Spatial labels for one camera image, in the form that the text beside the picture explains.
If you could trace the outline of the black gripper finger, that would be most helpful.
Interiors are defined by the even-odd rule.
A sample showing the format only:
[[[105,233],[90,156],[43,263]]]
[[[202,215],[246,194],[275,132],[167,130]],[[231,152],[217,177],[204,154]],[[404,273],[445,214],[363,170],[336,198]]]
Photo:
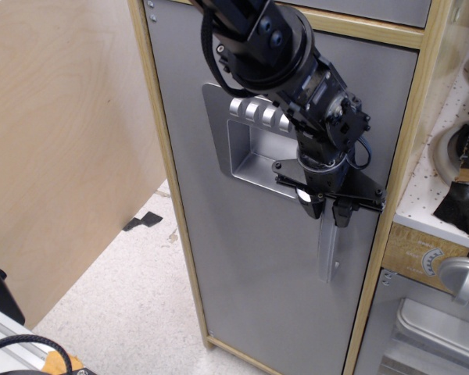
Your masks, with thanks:
[[[312,195],[307,191],[296,188],[298,200],[309,217],[318,220],[324,211],[324,196],[322,194]]]
[[[335,225],[340,228],[347,227],[353,212],[358,211],[359,208],[360,205],[351,198],[335,199],[332,206]]]

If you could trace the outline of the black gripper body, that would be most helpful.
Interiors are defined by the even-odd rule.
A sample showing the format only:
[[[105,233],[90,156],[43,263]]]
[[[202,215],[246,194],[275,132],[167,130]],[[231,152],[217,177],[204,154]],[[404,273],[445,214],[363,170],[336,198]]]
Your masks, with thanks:
[[[362,209],[381,213],[386,203],[386,190],[361,172],[352,168],[345,158],[330,168],[313,169],[303,160],[277,160],[272,164],[278,184],[327,198],[350,198]]]

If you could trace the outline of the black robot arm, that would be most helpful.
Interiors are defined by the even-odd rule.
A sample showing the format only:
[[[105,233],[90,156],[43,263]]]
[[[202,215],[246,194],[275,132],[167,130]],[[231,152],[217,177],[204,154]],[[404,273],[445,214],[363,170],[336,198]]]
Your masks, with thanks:
[[[348,226],[358,209],[381,213],[386,191],[355,156],[370,118],[317,50],[306,17],[272,1],[197,1],[195,7],[217,83],[236,98],[266,97],[295,128],[297,156],[274,162],[276,181],[294,188],[314,219],[330,198],[338,227]]]

